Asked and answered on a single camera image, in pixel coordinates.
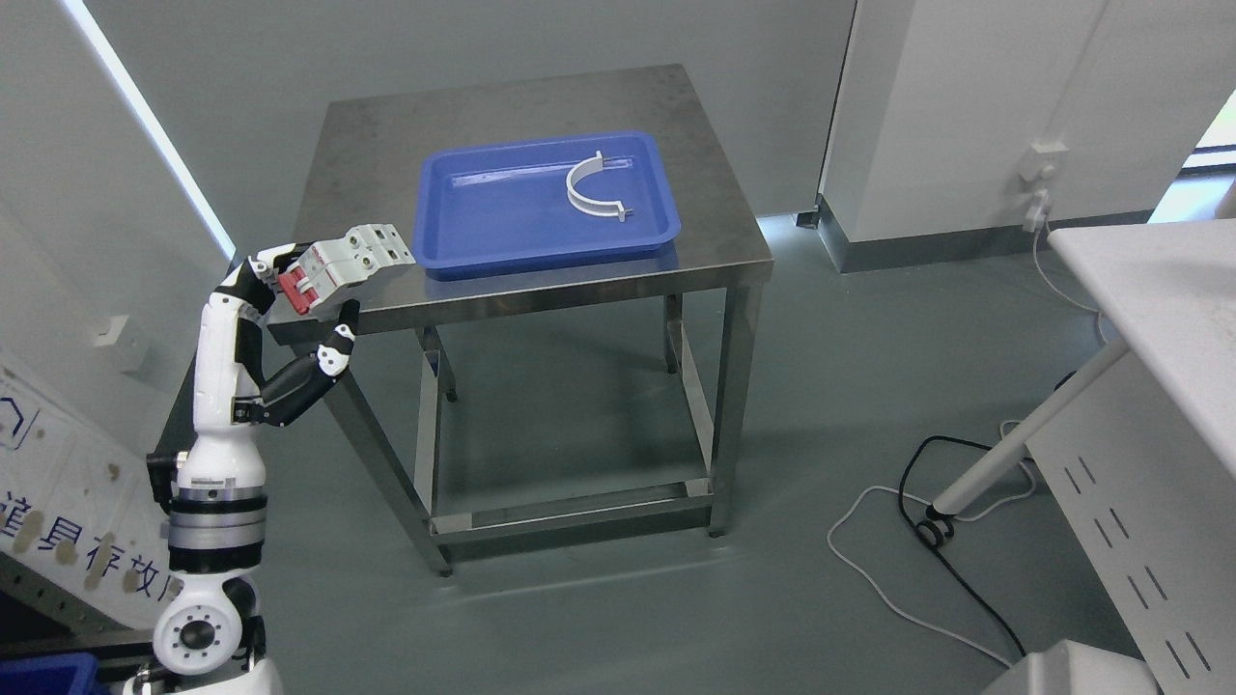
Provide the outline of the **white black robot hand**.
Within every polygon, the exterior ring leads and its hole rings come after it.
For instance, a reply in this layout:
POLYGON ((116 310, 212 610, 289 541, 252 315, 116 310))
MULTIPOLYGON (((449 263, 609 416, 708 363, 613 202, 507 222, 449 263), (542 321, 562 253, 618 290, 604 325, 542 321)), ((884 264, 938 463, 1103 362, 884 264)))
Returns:
POLYGON ((262 343, 269 308, 281 293, 278 277, 308 251, 284 242, 247 256, 220 281, 203 307, 197 345, 190 461, 221 461, 220 448, 250 439, 257 424, 286 427, 328 393, 349 370, 358 302, 341 304, 337 322, 311 352, 273 378, 262 373, 262 343))

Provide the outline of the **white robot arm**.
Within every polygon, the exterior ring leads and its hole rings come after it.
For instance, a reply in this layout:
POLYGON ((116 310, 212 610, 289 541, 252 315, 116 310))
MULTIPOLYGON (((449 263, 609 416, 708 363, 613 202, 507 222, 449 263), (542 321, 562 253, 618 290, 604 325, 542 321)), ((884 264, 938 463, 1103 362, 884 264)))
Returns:
POLYGON ((120 691, 283 694, 252 580, 265 548, 265 488, 231 479, 182 485, 188 459, 189 453, 147 458, 154 501, 169 514, 169 566, 180 592, 154 625, 152 660, 120 691))

